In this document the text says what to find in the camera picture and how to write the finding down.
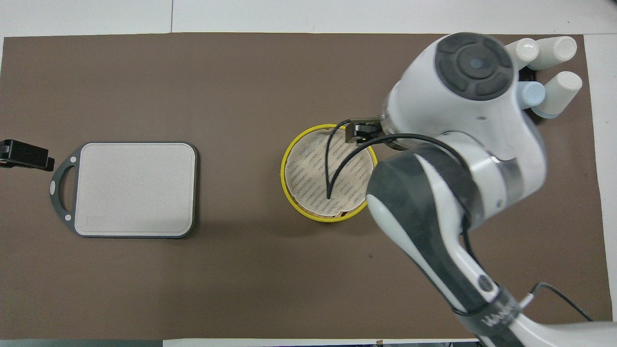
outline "cutting board hole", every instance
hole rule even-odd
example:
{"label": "cutting board hole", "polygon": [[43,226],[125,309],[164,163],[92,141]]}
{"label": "cutting board hole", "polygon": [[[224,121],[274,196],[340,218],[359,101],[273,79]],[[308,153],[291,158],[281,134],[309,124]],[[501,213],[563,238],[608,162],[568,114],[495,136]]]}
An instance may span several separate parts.
{"label": "cutting board hole", "polygon": [[62,175],[62,178],[60,179],[60,189],[59,189],[59,199],[60,199],[60,203],[62,205],[62,208],[64,208],[66,211],[72,211],[73,210],[73,192],[75,191],[75,167],[71,166],[69,167],[64,174]]}

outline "robotic hand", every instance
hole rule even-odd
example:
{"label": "robotic hand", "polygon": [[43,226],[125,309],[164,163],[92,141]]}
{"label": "robotic hand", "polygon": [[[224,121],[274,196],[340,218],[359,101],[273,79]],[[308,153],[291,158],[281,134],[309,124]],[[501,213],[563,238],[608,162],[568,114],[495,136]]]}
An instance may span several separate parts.
{"label": "robotic hand", "polygon": [[528,319],[458,243],[462,231],[544,182],[544,144],[517,102],[517,73],[516,62],[490,36],[457,33],[428,46],[393,87],[379,122],[387,135],[416,133],[447,146],[393,140],[392,147],[410,149],[377,165],[368,207],[484,345],[613,345],[614,322]]}

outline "yellow bowl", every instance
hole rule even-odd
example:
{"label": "yellow bowl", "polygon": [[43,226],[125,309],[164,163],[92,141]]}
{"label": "yellow bowl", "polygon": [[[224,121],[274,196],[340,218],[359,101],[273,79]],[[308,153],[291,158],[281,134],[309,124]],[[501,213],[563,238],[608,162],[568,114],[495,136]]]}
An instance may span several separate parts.
{"label": "yellow bowl", "polygon": [[[294,197],[289,192],[289,187],[287,187],[287,182],[285,182],[285,164],[287,164],[287,159],[289,157],[289,153],[291,152],[291,149],[296,145],[296,143],[298,143],[298,141],[300,141],[301,138],[303,138],[307,134],[312,133],[317,130],[321,130],[321,129],[333,129],[334,127],[336,127],[336,124],[321,124],[321,125],[317,125],[312,128],[304,130],[300,135],[294,138],[294,141],[291,141],[291,144],[289,145],[289,147],[287,147],[287,150],[285,151],[285,155],[283,156],[283,161],[281,163],[281,173],[280,173],[281,185],[283,186],[283,191],[285,193],[285,196],[287,197],[287,200],[289,201],[291,206],[293,206],[294,209],[300,212],[304,217],[310,218],[312,220],[316,220],[318,222],[326,222],[326,223],[340,222],[342,220],[346,220],[346,219],[349,219],[357,215],[360,211],[362,211],[362,209],[364,209],[364,207],[366,207],[366,200],[364,200],[358,207],[356,207],[355,209],[351,211],[342,212],[334,217],[322,216],[322,215],[312,213],[309,210],[305,209],[304,207],[300,206],[300,204],[296,201],[296,199],[294,199]],[[377,157],[375,156],[375,152],[370,147],[368,148],[368,152],[370,153],[371,158],[373,160],[373,167],[375,167],[377,165]]]}

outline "black clamp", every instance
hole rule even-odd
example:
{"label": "black clamp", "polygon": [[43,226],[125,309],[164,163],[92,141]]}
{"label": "black clamp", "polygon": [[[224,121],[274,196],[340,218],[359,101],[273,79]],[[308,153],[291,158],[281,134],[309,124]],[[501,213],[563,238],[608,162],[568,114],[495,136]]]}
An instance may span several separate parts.
{"label": "black clamp", "polygon": [[496,336],[508,329],[510,324],[521,314],[518,301],[504,287],[499,287],[495,299],[475,312],[453,310],[467,330],[476,336]]}
{"label": "black clamp", "polygon": [[28,167],[43,171],[54,170],[54,158],[49,151],[31,144],[4,140],[0,143],[0,167]]}
{"label": "black clamp", "polygon": [[379,119],[352,119],[345,127],[345,142],[360,144],[383,135],[379,121]]}

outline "brown table mat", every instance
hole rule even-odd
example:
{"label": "brown table mat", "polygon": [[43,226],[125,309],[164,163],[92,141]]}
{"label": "brown table mat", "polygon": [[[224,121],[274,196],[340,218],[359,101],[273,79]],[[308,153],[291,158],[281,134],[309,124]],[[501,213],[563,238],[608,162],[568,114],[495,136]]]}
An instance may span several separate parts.
{"label": "brown table mat", "polygon": [[[92,141],[187,141],[201,167],[199,221],[183,240],[76,236],[49,201],[51,173],[0,170],[0,338],[470,337],[368,211],[314,222],[289,205],[279,179],[298,133],[377,115],[438,37],[6,38],[0,137],[49,148],[58,163]],[[585,81],[566,112],[539,126],[546,184],[471,237],[517,298],[542,280],[610,320],[586,60],[575,39],[573,60],[539,74],[547,82],[571,70]],[[525,312],[542,323],[581,320],[548,291]]]}

